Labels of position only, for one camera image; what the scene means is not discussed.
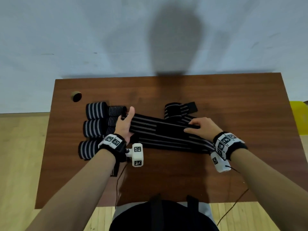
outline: yellow plastic chair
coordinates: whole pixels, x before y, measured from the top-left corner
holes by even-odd
[[[290,101],[299,135],[308,135],[308,106],[302,101]]]

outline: person's left arm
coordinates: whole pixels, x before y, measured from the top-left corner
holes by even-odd
[[[115,133],[127,143],[129,127],[135,114],[130,108],[125,120],[118,118]],[[106,149],[96,155],[66,183],[42,208],[26,231],[67,230],[82,231],[87,225],[115,165],[116,159]]]

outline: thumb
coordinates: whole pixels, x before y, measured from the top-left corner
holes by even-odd
[[[184,132],[185,132],[185,133],[188,133],[188,134],[197,135],[197,134],[198,134],[198,130],[199,130],[199,129],[186,128],[186,129],[184,129]]]

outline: wooden table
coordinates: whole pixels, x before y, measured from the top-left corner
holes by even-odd
[[[82,99],[71,101],[80,91]],[[87,162],[78,144],[87,103],[134,106],[139,114],[163,118],[164,105],[195,101],[196,117],[210,117],[243,139],[250,151],[308,190],[308,169],[280,73],[85,78],[56,80],[35,208],[45,203]],[[121,163],[120,172],[125,163]],[[117,178],[110,178],[98,206],[114,206]],[[209,155],[144,149],[144,166],[127,166],[118,205],[163,199],[234,202],[247,188],[235,171],[218,173]],[[248,192],[241,201],[256,201]]]

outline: person's left hand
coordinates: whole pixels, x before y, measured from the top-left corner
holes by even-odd
[[[115,125],[115,134],[121,135],[125,139],[126,144],[129,144],[130,138],[133,135],[133,133],[129,132],[129,128],[131,126],[131,121],[134,115],[135,108],[130,107],[127,117],[122,120],[122,116],[119,116]]]

